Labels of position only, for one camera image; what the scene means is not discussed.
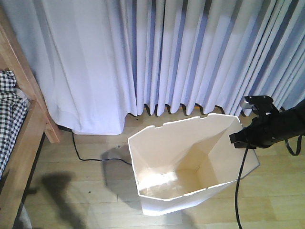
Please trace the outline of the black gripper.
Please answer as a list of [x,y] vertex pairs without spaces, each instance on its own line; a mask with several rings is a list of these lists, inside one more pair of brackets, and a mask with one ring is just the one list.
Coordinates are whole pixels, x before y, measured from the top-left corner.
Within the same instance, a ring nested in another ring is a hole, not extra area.
[[260,117],[255,117],[249,126],[230,134],[229,138],[235,148],[268,148],[276,143],[267,122]]

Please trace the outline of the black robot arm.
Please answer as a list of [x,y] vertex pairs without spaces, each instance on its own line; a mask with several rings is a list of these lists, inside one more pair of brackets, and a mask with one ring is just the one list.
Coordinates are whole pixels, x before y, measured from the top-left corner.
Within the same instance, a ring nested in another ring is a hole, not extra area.
[[249,126],[229,135],[235,148],[268,148],[277,142],[305,133],[305,101],[279,112],[267,95],[244,97],[243,109],[255,109],[258,116]]

